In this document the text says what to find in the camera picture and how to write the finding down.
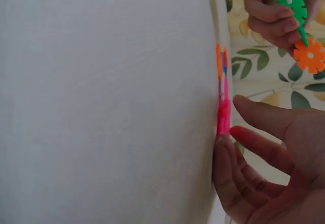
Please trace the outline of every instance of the orange gear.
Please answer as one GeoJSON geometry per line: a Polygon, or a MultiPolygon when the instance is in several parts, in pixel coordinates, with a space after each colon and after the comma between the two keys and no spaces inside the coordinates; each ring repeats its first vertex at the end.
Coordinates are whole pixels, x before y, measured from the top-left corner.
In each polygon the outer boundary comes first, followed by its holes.
{"type": "Polygon", "coordinates": [[[302,41],[296,44],[294,58],[301,70],[308,68],[309,73],[316,74],[325,69],[325,53],[322,51],[324,47],[318,41],[313,43],[311,38],[307,40],[308,47],[302,41]]]}

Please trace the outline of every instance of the hand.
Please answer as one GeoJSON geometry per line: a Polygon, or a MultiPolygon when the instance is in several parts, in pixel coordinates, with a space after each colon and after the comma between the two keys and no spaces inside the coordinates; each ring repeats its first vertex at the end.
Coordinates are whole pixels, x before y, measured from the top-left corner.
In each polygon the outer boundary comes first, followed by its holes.
{"type": "MultiPolygon", "coordinates": [[[[308,10],[308,21],[317,14],[321,0],[304,0],[308,10]]],[[[245,0],[251,30],[260,33],[267,41],[283,49],[291,49],[301,38],[297,31],[299,22],[293,11],[286,6],[274,5],[276,0],[245,0]]]]}
{"type": "Polygon", "coordinates": [[[266,181],[229,136],[221,136],[213,180],[224,210],[237,224],[325,223],[325,112],[281,109],[240,96],[234,104],[248,124],[283,140],[287,148],[240,126],[231,129],[232,136],[290,175],[290,182],[266,181]]]}

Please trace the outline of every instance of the plastic toy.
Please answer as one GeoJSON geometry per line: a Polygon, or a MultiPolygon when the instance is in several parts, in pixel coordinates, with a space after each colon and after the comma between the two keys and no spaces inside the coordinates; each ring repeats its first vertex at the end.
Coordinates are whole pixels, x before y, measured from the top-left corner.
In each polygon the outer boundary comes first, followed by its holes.
{"type": "Polygon", "coordinates": [[[308,68],[309,73],[316,74],[325,69],[325,53],[322,52],[324,47],[318,41],[314,43],[312,38],[308,38],[307,41],[308,47],[302,42],[296,44],[294,58],[301,70],[308,68]]]}
{"type": "Polygon", "coordinates": [[[303,0],[277,0],[280,4],[290,7],[294,12],[294,17],[298,20],[300,26],[298,32],[301,35],[301,41],[296,44],[294,50],[294,59],[301,70],[308,69],[311,74],[322,72],[325,69],[324,47],[320,42],[315,42],[307,38],[304,24],[308,16],[305,2],[303,0]]]}
{"type": "Polygon", "coordinates": [[[231,101],[229,99],[229,85],[228,85],[228,51],[224,49],[221,52],[220,45],[216,46],[217,55],[217,73],[219,82],[219,108],[217,117],[217,136],[220,134],[228,134],[230,130],[231,118],[231,101]]]}
{"type": "Polygon", "coordinates": [[[308,16],[307,9],[305,7],[305,2],[303,0],[292,0],[292,3],[289,4],[287,0],[278,0],[278,2],[282,5],[290,7],[294,12],[294,17],[298,20],[300,26],[298,28],[298,32],[301,35],[301,40],[308,47],[307,42],[307,34],[304,29],[304,24],[306,22],[306,18],[308,16]]]}

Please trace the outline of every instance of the green toy piece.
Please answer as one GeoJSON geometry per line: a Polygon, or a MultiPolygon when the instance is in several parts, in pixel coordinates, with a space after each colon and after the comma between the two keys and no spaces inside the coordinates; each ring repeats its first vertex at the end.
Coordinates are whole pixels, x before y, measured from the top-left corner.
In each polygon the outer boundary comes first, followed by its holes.
{"type": "Polygon", "coordinates": [[[304,24],[308,16],[305,2],[303,0],[292,0],[291,4],[289,4],[287,0],[278,0],[278,2],[284,6],[290,7],[293,10],[294,17],[298,20],[300,24],[298,32],[301,35],[301,40],[303,41],[305,46],[308,47],[307,34],[304,29],[304,24]]]}

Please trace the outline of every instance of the white fabric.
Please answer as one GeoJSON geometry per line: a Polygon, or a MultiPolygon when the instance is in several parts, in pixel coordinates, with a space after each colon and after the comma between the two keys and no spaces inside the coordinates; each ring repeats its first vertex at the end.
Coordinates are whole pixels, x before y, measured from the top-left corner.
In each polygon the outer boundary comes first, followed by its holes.
{"type": "Polygon", "coordinates": [[[0,0],[0,14],[0,223],[206,223],[209,0],[0,0]]]}

